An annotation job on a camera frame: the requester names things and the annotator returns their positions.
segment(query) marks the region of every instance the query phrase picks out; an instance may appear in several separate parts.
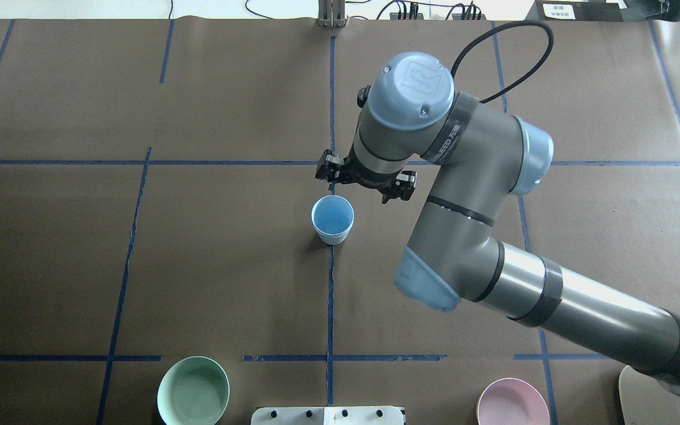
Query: cable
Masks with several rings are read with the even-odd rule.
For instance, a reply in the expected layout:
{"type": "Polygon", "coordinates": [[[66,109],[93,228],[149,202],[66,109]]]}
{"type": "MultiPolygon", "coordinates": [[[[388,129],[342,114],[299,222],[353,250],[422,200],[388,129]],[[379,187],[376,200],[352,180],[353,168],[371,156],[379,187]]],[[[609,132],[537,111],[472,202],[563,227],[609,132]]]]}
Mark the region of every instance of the cable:
{"type": "MultiPolygon", "coordinates": [[[[392,2],[387,3],[385,5],[385,7],[383,7],[382,10],[380,10],[380,14],[378,14],[377,17],[375,17],[375,19],[379,19],[380,16],[383,15],[383,12],[385,11],[385,9],[389,8],[390,5],[392,5],[393,3],[396,3],[398,5],[398,7],[400,7],[400,5],[403,5],[403,17],[405,17],[408,14],[408,8],[406,7],[406,3],[403,0],[392,0],[392,2]]],[[[398,11],[397,13],[398,13],[397,18],[400,19],[400,11],[398,11]]]]}
{"type": "Polygon", "coordinates": [[[252,14],[254,14],[254,15],[256,15],[256,16],[265,17],[265,18],[267,18],[267,19],[274,19],[273,17],[268,17],[267,15],[263,15],[263,14],[260,14],[260,13],[257,13],[257,12],[252,11],[252,10],[248,7],[248,2],[250,2],[250,1],[251,1],[251,0],[246,0],[246,3],[245,3],[245,5],[244,5],[244,6],[246,6],[246,11],[249,11],[249,12],[251,12],[252,14]]]}
{"type": "Polygon", "coordinates": [[[447,16],[445,16],[445,21],[447,21],[450,18],[450,14],[453,13],[453,11],[456,10],[456,8],[461,7],[461,17],[463,17],[466,14],[466,5],[464,3],[456,3],[453,5],[453,7],[450,8],[450,11],[447,12],[447,16]]]}
{"type": "Polygon", "coordinates": [[[550,52],[553,51],[553,43],[555,43],[555,35],[553,35],[553,30],[550,29],[550,26],[545,24],[545,22],[539,22],[539,21],[516,21],[516,22],[507,22],[507,24],[502,24],[499,27],[495,27],[488,32],[484,32],[482,35],[478,36],[477,38],[474,39],[474,41],[470,42],[469,45],[463,48],[461,53],[456,57],[456,61],[453,62],[453,67],[450,68],[450,75],[455,78],[456,76],[456,71],[458,70],[458,66],[461,65],[461,60],[464,59],[467,53],[469,53],[470,50],[472,50],[476,45],[479,43],[482,43],[482,41],[487,40],[489,37],[501,32],[505,31],[511,28],[515,27],[540,27],[545,32],[547,33],[547,49],[545,49],[545,53],[542,54],[542,57],[540,57],[540,60],[537,61],[537,64],[532,67],[532,69],[529,70],[529,72],[525,73],[521,78],[518,80],[514,81],[510,86],[500,90],[499,92],[493,94],[492,96],[487,97],[486,99],[480,100],[481,103],[486,104],[490,100],[495,100],[498,99],[500,96],[503,94],[507,93],[510,91],[510,89],[515,88],[515,86],[518,86],[519,84],[523,83],[524,80],[527,78],[531,77],[532,74],[537,72],[537,70],[542,67],[542,64],[545,63],[545,60],[547,60],[547,57],[550,56],[550,52]]]}

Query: blue joint cap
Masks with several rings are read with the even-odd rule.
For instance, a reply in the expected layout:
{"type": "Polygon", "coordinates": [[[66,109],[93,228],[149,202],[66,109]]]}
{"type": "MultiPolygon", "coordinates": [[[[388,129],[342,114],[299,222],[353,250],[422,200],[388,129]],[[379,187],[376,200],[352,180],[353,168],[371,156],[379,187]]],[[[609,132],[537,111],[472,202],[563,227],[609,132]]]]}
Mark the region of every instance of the blue joint cap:
{"type": "Polygon", "coordinates": [[[383,126],[424,129],[450,110],[456,85],[437,57],[418,51],[390,59],[369,91],[369,111],[383,126]]]}
{"type": "Polygon", "coordinates": [[[540,180],[547,174],[550,162],[553,161],[553,138],[544,130],[538,129],[518,116],[513,116],[521,125],[521,137],[524,140],[524,158],[521,161],[521,171],[511,193],[525,195],[539,185],[540,180]]]}
{"type": "Polygon", "coordinates": [[[421,304],[442,312],[453,311],[461,301],[456,291],[409,247],[405,247],[397,266],[395,286],[421,304]]]}

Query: white cup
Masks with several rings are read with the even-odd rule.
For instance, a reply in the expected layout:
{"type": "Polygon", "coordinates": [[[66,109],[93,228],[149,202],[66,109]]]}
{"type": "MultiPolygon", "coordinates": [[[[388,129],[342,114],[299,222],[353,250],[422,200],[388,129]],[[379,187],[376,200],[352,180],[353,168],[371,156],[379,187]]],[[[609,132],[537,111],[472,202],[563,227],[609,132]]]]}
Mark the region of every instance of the white cup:
{"type": "Polygon", "coordinates": [[[353,227],[353,218],[351,203],[337,195],[323,197],[311,209],[313,228],[327,245],[337,245],[345,240],[353,227]]]}

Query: black box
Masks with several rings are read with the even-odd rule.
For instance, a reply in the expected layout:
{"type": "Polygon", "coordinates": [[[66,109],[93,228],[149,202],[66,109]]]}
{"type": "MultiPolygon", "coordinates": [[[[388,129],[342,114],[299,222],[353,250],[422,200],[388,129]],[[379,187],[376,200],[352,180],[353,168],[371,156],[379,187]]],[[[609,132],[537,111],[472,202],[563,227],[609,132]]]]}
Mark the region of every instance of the black box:
{"type": "Polygon", "coordinates": [[[527,21],[623,22],[618,3],[542,2],[536,0],[527,21]]]}

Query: label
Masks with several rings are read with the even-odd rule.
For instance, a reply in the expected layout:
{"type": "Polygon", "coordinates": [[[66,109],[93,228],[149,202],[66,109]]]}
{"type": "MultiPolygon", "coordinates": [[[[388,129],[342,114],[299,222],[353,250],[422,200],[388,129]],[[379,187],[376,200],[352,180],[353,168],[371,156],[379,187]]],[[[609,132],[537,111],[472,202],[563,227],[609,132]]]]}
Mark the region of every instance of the label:
{"type": "Polygon", "coordinates": [[[555,19],[575,19],[574,6],[572,5],[549,5],[544,3],[542,8],[545,9],[545,16],[555,19]]]}

